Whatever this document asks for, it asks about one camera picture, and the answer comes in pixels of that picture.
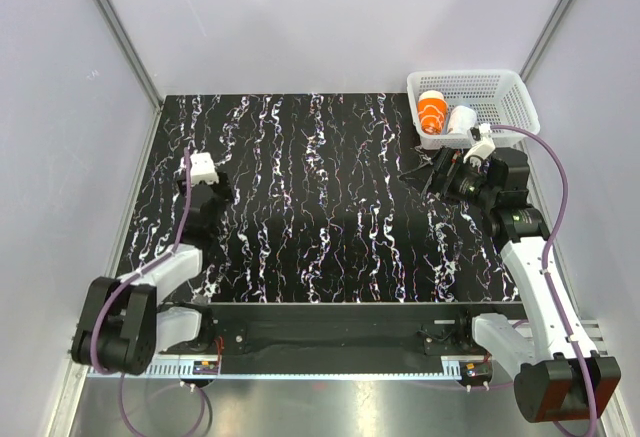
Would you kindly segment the light blue towel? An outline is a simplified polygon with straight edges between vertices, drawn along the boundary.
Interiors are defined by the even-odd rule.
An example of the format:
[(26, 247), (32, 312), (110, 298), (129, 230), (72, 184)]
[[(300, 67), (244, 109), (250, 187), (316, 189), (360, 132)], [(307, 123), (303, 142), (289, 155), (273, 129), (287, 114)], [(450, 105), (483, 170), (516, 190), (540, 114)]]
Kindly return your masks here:
[(474, 109), (458, 105), (450, 113), (447, 134), (466, 135), (477, 124), (477, 113)]

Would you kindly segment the orange and white towel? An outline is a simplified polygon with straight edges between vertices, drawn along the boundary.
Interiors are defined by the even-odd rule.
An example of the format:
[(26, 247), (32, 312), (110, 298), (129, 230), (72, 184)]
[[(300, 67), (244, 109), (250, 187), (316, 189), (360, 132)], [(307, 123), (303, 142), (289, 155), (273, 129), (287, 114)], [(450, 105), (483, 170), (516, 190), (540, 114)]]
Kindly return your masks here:
[(423, 92), (417, 103), (422, 131), (428, 135), (440, 134), (444, 128), (448, 105), (444, 95), (436, 90)]

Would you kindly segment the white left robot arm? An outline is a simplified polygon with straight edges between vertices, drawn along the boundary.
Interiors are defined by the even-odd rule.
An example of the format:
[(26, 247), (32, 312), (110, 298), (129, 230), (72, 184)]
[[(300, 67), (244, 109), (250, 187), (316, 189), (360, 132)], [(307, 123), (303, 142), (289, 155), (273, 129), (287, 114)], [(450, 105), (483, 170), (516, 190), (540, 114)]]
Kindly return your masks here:
[(196, 353), (215, 343), (216, 329), (191, 304), (161, 311), (178, 287), (206, 270), (219, 223), (233, 201), (228, 176), (191, 188), (177, 181), (185, 197), (177, 242), (143, 267), (118, 278), (98, 277), (89, 285), (71, 344), (71, 358), (100, 374), (140, 375), (154, 355), (184, 343)]

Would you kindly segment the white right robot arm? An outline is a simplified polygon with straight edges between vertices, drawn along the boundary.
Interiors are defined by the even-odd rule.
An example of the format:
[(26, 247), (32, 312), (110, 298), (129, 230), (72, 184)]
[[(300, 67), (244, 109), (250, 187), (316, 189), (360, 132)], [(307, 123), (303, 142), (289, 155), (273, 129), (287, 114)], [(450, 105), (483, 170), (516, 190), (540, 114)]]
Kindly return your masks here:
[(441, 148), (402, 180), (450, 203), (478, 209), (485, 231), (515, 281), (531, 336), (497, 313), (459, 323), (454, 341), (466, 353), (484, 348), (513, 381), (517, 406), (532, 423), (599, 419), (621, 379), (585, 331), (552, 259), (551, 233), (528, 201), (527, 155), (497, 149), (484, 163)]

